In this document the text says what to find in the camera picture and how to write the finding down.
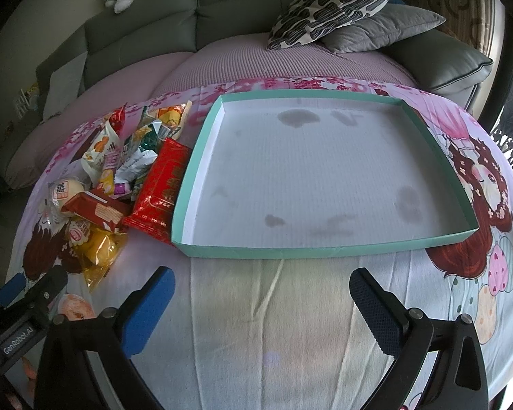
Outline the black white patterned pillow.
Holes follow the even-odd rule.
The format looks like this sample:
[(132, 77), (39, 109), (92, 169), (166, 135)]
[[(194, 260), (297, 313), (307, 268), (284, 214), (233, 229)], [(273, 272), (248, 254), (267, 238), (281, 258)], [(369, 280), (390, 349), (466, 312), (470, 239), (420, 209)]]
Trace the black white patterned pillow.
[(342, 27), (381, 11), (389, 0), (294, 0), (268, 36), (269, 50), (316, 42)]

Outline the red gold candy pack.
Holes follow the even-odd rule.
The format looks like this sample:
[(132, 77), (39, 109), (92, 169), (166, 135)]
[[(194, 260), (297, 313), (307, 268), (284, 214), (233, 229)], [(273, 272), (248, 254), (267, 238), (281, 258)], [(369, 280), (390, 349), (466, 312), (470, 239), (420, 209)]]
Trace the red gold candy pack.
[(125, 126), (126, 121), (126, 106), (122, 105), (121, 107), (113, 110), (108, 118), (107, 123), (112, 129), (112, 131), (120, 137), (122, 135), (122, 131)]

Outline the teal shallow cardboard tray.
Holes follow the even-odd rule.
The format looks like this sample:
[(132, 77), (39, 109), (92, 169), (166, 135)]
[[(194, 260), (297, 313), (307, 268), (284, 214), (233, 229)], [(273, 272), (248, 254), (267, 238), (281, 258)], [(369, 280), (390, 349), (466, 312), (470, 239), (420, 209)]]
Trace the teal shallow cardboard tray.
[(448, 156), (403, 100), (272, 90), (210, 108), (171, 240), (191, 257), (328, 258), (459, 243), (478, 228)]

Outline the long red snack pack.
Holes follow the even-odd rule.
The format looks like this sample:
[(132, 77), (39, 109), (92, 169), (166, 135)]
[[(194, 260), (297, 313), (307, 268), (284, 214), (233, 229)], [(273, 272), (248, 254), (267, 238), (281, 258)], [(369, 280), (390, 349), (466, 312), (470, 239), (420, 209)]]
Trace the long red snack pack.
[(190, 159), (189, 147), (165, 139), (135, 201), (123, 219), (128, 228), (142, 231), (162, 243), (172, 244), (172, 219), (182, 179)]

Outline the red biscuit box pack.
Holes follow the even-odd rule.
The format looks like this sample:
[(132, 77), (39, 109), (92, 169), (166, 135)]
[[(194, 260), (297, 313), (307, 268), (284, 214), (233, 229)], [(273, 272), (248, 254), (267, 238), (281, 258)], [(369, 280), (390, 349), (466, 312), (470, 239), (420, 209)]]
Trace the red biscuit box pack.
[(132, 206), (100, 192), (85, 191), (75, 194), (61, 208), (61, 212), (87, 219), (98, 228), (114, 234), (127, 231), (124, 218), (131, 214)]

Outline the clear steamed bun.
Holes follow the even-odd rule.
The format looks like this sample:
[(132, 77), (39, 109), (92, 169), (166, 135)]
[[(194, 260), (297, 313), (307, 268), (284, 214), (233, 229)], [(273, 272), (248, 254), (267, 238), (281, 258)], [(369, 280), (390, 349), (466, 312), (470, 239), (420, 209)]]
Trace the clear steamed bun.
[(49, 187), (49, 201), (54, 213), (61, 213), (66, 217), (73, 217), (69, 211), (62, 211), (66, 203), (78, 193), (85, 191), (85, 185), (78, 179), (56, 180)]

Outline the pink anime print tablecloth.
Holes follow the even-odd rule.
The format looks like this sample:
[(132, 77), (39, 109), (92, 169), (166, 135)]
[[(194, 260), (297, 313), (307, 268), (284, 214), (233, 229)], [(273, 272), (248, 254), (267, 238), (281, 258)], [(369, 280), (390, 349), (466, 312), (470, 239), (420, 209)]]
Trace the pink anime print tablecloth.
[[(327, 89), (402, 98), (428, 123), (444, 152), (455, 145), (452, 163), (462, 161), (485, 172), (478, 180), (494, 195), (500, 210), (513, 211), (513, 169), (492, 137), (469, 114), (443, 97), (404, 85), (342, 77), (251, 79), (198, 85), (188, 90), (156, 89), (128, 108), (138, 116), (155, 107), (194, 102), (181, 139), (192, 146), (213, 102), (223, 94), (268, 89)], [(13, 244), (8, 278), (22, 271), (23, 254), (44, 211), (48, 183), (70, 170), (75, 152), (100, 117), (127, 100), (104, 102), (104, 90), (92, 88), (75, 102), (81, 119), (43, 132), (37, 145), (58, 138), (51, 163), (31, 193)], [(468, 196), (481, 193), (467, 178)], [(435, 265), (426, 251), (324, 260), (190, 259), (176, 248), (139, 231), (111, 271), (88, 291), (81, 274), (69, 275), (67, 293), (83, 297), (98, 313), (119, 306), (159, 265), (171, 267), (177, 288), (152, 338), (133, 361), (166, 409), (357, 409), (369, 397), (392, 359), (384, 355), (348, 291), (349, 275), (368, 268), (385, 289), (406, 306), (421, 307), (432, 318), (467, 313), (482, 343), (489, 396), (513, 379), (513, 225), (488, 225), (491, 239), (477, 232), (465, 256)]]

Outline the beige orange swiss roll pack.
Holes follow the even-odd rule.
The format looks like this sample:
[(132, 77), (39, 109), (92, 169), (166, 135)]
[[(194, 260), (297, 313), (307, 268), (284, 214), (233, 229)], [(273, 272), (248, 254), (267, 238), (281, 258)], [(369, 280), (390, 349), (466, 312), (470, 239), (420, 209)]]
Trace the beige orange swiss roll pack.
[(190, 109), (193, 106), (192, 101), (181, 103), (169, 107), (149, 108), (143, 107), (139, 128), (147, 126), (156, 120), (159, 120), (166, 127), (167, 138), (178, 140), (188, 119)]

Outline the grey velvet pillow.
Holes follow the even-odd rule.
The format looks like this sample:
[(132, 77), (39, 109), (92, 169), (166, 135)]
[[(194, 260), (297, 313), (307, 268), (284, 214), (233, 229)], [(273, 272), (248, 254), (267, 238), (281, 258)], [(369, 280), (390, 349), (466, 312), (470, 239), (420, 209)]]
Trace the grey velvet pillow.
[(339, 28), (321, 39), (332, 53), (370, 52), (431, 31), (446, 18), (412, 5), (386, 4), (376, 14)]

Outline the yellow orange cake pack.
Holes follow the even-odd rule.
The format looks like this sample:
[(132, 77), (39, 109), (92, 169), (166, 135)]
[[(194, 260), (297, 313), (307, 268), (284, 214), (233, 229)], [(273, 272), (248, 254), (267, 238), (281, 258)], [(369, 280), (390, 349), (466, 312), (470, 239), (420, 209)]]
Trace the yellow orange cake pack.
[(71, 274), (81, 273), (90, 291), (105, 278), (126, 246), (128, 234), (98, 228), (84, 218), (73, 218), (65, 227), (59, 259)]

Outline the light grey sofa cushion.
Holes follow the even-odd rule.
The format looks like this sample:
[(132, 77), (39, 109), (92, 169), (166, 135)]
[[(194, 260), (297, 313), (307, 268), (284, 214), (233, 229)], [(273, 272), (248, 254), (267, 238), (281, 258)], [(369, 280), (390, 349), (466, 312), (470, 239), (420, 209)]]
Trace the light grey sofa cushion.
[(44, 105), (42, 120), (61, 114), (69, 104), (78, 98), (88, 53), (74, 57), (52, 72), (49, 92)]

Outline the pink sofa seat cover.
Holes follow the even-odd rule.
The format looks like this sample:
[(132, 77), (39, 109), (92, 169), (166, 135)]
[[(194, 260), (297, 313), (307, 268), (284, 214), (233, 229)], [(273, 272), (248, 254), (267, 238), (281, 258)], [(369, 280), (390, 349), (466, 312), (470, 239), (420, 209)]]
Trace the pink sofa seat cover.
[(196, 53), (155, 56), (127, 66), (88, 88), (65, 111), (45, 122), (26, 120), (4, 145), (12, 156), (3, 177), (16, 190), (34, 184), (75, 127), (123, 104), (146, 101), (213, 83), (252, 78), (348, 77), (414, 87), (410, 72), (382, 52), (335, 55), (318, 44), (268, 50), (263, 33), (210, 43)]

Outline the purple swiss roll pack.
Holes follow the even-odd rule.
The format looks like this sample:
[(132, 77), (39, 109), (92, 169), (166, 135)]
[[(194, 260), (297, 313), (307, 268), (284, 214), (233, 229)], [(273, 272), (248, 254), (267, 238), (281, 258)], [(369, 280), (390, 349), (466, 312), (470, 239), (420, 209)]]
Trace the purple swiss roll pack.
[(129, 182), (116, 182), (115, 175), (119, 164), (119, 152), (114, 151), (104, 158), (103, 171), (98, 179), (96, 190), (113, 199), (127, 198), (132, 193)]

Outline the green white cracker pack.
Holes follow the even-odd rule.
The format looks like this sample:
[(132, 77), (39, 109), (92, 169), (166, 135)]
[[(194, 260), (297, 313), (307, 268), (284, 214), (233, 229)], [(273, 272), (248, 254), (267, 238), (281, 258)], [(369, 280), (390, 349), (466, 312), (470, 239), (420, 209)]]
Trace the green white cracker pack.
[(132, 182), (151, 167), (169, 132), (161, 120), (154, 120), (133, 132), (124, 143), (115, 183)]

